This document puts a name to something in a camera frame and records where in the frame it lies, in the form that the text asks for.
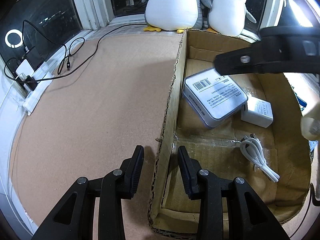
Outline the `small white grey penguin plush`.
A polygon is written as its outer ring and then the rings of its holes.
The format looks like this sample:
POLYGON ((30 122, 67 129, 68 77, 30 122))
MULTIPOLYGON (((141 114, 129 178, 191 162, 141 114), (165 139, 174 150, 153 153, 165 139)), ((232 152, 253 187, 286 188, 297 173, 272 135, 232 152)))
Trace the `small white grey penguin plush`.
POLYGON ((246 8, 247 0, 211 0, 208 12, 208 31, 226 36, 239 36, 248 19, 256 24, 257 20, 246 8))

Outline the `brown cardboard box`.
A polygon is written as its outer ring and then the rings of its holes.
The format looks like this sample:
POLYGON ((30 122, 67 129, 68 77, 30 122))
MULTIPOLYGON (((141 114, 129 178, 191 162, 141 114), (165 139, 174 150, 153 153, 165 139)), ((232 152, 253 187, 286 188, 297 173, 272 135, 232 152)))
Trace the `brown cardboard box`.
POLYGON ((183 187, 176 156, 182 145, 190 157, 218 177, 245 178, 282 225, 291 224, 307 201, 310 148, 301 135, 302 113, 285 75, 233 76, 247 95, 270 102, 274 120, 268 128, 242 121, 239 113, 209 128, 182 96, 187 76, 211 68, 218 54, 248 46, 242 39, 206 31, 190 30, 182 35, 151 186, 148 220, 156 233, 191 239, 197 232, 200 202, 190 200, 183 187), (252 133, 261 141, 268 165, 279 174, 277 183, 241 154, 238 141, 252 133))

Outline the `black plug adapter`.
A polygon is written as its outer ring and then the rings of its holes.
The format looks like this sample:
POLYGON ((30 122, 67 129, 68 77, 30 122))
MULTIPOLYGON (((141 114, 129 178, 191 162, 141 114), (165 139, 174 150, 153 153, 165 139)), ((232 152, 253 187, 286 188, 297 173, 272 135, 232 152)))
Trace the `black plug adapter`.
POLYGON ((34 91, 37 87, 38 82, 31 76, 25 78, 25 84, 29 87, 30 90, 34 91))

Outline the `large white grey penguin plush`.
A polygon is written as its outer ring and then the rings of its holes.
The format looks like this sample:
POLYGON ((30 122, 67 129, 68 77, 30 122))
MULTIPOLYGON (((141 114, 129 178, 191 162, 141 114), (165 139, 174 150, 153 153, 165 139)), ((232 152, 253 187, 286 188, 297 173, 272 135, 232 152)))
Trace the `large white grey penguin plush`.
POLYGON ((144 19, 149 32, 201 29, 203 25, 202 8, 212 7, 211 0, 142 0, 146 3, 144 19))

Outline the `white power adapter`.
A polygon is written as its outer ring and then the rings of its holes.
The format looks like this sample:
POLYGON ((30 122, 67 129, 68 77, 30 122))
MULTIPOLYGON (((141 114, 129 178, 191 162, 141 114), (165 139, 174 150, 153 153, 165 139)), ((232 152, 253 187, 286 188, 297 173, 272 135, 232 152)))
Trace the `white power adapter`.
POLYGON ((241 109, 241 120, 256 126, 268 128, 273 122, 271 104, 267 101, 249 96, 241 109))

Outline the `white patterned tube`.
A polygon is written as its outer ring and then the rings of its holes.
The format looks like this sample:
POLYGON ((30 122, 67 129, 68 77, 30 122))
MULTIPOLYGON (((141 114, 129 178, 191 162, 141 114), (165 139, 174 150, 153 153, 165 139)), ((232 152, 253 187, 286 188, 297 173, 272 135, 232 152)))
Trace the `white patterned tube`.
POLYGON ((300 129, 302 136, 310 141, 319 141, 319 111, 313 109, 303 116, 300 121, 300 129))

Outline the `white power strip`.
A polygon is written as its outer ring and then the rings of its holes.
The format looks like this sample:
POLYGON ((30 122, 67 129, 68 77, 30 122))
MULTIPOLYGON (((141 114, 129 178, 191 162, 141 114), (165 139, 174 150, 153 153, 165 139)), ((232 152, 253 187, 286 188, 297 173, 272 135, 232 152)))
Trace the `white power strip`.
MULTIPOLYGON (((46 62, 44 62, 34 73, 33 77, 35 80, 47 79, 54 77, 54 74, 50 72, 49 65, 46 62)), ((52 80, 40 81, 37 83, 35 90, 31 91, 27 95, 22 106, 24 108, 24 111, 27 112, 28 115, 31 115, 36 105, 38 104, 42 94, 51 83, 52 80)))

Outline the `white charger brick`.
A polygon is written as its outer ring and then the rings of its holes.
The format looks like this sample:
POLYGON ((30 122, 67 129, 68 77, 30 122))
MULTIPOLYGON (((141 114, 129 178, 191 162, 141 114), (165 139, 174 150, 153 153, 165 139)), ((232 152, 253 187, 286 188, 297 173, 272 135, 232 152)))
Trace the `white charger brick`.
POLYGON ((21 64, 17 67, 15 72, 22 81, 25 81, 28 76, 32 77, 35 70, 32 68, 29 61, 27 59, 24 59, 21 62, 21 64))

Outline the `silver tin box with label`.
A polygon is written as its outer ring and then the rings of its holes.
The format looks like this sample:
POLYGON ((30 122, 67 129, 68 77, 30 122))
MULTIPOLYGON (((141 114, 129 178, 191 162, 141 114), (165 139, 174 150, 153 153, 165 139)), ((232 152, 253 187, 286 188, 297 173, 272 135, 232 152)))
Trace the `silver tin box with label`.
POLYGON ((182 93, 211 128, 238 112, 248 100, 247 94, 231 77, 220 75, 214 68, 186 77, 182 93))

